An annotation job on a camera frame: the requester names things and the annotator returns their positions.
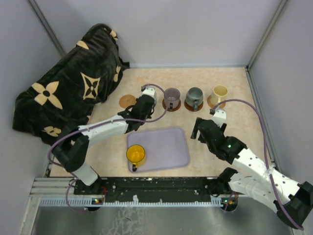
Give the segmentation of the light woven rattan coaster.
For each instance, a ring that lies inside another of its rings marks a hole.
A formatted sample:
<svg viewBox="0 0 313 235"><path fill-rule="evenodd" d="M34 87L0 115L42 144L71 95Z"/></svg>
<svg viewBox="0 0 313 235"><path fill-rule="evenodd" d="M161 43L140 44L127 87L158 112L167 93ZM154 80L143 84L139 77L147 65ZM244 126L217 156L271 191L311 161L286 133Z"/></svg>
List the light woven rattan coaster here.
<svg viewBox="0 0 313 235"><path fill-rule="evenodd" d="M119 100L120 107L124 109L135 104L136 104L136 98L131 94L126 94L122 96Z"/></svg>
<svg viewBox="0 0 313 235"><path fill-rule="evenodd" d="M211 96L209 96L208 98L207 98L207 104L211 107L211 108L214 108L215 106L211 103ZM220 105L219 106L219 108L224 108L226 106L226 104L224 103L224 104L222 104L222 105Z"/></svg>

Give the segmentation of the purple glass mug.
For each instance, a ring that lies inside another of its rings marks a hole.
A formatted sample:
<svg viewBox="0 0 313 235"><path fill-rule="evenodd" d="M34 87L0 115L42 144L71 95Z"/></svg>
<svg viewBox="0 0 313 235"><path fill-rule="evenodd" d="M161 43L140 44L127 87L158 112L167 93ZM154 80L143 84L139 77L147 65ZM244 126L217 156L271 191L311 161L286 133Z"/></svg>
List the purple glass mug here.
<svg viewBox="0 0 313 235"><path fill-rule="evenodd" d="M179 103L180 91L177 88L168 88L164 91L163 99L167 108L174 109Z"/></svg>

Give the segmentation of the dark brown wooden coaster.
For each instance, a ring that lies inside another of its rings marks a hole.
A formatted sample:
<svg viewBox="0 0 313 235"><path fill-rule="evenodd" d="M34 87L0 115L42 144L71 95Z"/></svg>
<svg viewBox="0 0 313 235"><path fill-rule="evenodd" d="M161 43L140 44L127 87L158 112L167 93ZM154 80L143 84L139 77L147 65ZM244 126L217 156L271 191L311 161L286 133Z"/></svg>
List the dark brown wooden coaster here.
<svg viewBox="0 0 313 235"><path fill-rule="evenodd" d="M165 104L165 100L164 99L162 100L162 106L163 106L163 109L168 111L168 112L175 112L175 111L177 111L181 107L181 100L179 100L179 103L178 103L177 107L174 108L174 109L170 109L170 107L166 108L166 104Z"/></svg>
<svg viewBox="0 0 313 235"><path fill-rule="evenodd" d="M203 102L198 106L198 108L195 110L192 106L190 106L189 104L187 104L186 100L184 101L184 106L187 110L191 111L191 112L198 112L199 110L202 109L203 107Z"/></svg>

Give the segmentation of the yellow mug black handle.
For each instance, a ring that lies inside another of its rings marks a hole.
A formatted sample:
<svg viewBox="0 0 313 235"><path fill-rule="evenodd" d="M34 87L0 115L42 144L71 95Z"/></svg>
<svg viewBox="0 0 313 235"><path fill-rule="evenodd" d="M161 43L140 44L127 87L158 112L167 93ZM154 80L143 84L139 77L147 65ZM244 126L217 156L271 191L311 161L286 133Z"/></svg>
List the yellow mug black handle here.
<svg viewBox="0 0 313 235"><path fill-rule="evenodd" d="M146 162L146 151L141 145L135 144L127 149L126 157L131 164L131 172L136 172Z"/></svg>

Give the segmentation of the lavender plastic tray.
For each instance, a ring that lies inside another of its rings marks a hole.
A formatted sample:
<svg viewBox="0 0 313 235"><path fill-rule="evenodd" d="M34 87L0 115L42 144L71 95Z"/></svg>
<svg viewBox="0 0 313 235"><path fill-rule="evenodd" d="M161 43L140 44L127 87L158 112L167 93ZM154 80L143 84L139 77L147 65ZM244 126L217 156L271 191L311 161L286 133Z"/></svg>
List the lavender plastic tray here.
<svg viewBox="0 0 313 235"><path fill-rule="evenodd" d="M190 162L185 132L179 127L130 133L127 136L127 147L136 144L146 151L146 162L136 171L133 171L133 164L129 162L128 169L131 173L180 168Z"/></svg>

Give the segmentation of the grey green mug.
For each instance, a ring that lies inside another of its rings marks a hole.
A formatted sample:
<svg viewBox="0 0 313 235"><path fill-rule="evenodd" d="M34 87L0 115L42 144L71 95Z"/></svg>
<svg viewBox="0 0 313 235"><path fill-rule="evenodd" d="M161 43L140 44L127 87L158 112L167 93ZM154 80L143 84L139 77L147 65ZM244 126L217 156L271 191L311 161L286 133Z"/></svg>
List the grey green mug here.
<svg viewBox="0 0 313 235"><path fill-rule="evenodd" d="M203 92L198 87L192 87L186 94L185 98L187 104L192 106L195 110L203 102Z"/></svg>

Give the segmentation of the cream yellow mug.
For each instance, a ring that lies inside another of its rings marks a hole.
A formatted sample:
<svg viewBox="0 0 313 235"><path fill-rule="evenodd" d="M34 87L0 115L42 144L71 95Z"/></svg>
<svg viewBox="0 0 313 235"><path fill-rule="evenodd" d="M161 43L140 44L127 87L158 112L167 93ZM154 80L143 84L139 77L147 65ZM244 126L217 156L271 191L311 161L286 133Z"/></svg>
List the cream yellow mug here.
<svg viewBox="0 0 313 235"><path fill-rule="evenodd" d="M210 102L213 107L215 107L218 103L221 103L222 101L226 100L228 94L227 87L223 85L217 85L213 88L213 92L211 95Z"/></svg>

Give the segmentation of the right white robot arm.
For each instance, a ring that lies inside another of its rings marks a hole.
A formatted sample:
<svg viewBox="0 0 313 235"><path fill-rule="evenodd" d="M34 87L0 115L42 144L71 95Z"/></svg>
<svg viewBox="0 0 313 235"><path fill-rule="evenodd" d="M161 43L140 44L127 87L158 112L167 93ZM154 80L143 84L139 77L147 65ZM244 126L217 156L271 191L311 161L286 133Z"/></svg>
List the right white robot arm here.
<svg viewBox="0 0 313 235"><path fill-rule="evenodd" d="M279 219L293 229L303 229L303 222L313 209L313 186L299 183L266 167L245 143L225 136L226 124L218 126L213 120L197 118L191 135L205 143L220 160L231 164L221 174L219 190L245 194L273 210Z"/></svg>

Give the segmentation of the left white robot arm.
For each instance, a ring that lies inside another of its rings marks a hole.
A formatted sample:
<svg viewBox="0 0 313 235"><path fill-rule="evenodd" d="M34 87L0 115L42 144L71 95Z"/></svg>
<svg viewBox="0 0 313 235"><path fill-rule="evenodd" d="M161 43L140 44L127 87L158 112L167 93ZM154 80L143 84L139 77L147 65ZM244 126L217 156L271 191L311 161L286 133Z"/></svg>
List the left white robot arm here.
<svg viewBox="0 0 313 235"><path fill-rule="evenodd" d="M69 125L52 146L52 154L61 166L83 182L91 194L102 188L100 176L86 162L88 148L116 135L136 131L154 112L156 98L143 94L134 106L119 112L112 118L91 125Z"/></svg>

